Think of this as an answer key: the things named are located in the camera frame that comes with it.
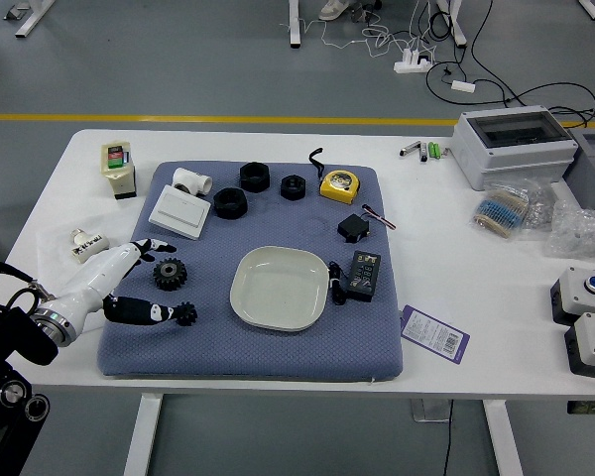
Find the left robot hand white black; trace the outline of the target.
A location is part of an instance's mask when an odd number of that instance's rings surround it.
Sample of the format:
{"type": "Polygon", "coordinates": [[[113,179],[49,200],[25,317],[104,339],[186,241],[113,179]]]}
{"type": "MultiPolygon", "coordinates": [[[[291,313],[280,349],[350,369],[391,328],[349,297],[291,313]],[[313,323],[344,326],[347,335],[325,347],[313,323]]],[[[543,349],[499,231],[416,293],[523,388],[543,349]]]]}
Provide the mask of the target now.
{"type": "Polygon", "coordinates": [[[75,339],[83,331],[86,317],[103,307],[104,299],[141,260],[153,262],[151,252],[176,250],[162,240],[142,239],[97,253],[59,291],[49,308],[69,322],[75,339]]]}

